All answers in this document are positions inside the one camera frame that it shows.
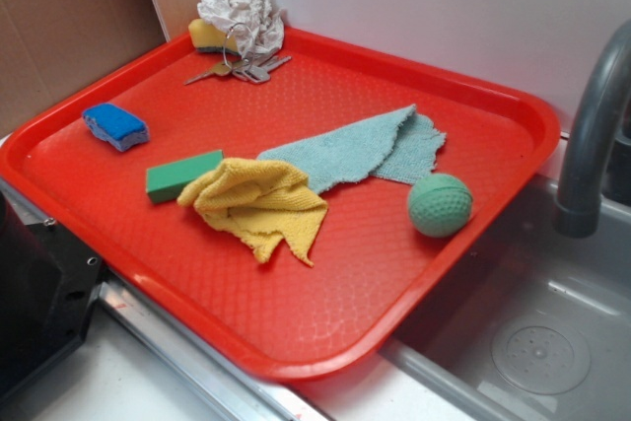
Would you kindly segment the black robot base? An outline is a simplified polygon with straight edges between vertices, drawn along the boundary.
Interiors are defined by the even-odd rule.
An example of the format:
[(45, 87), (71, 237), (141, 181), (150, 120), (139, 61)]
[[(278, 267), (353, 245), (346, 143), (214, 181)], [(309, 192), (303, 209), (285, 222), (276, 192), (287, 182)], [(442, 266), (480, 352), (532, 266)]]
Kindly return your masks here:
[(103, 273), (65, 226), (26, 224), (1, 198), (2, 404), (85, 342)]

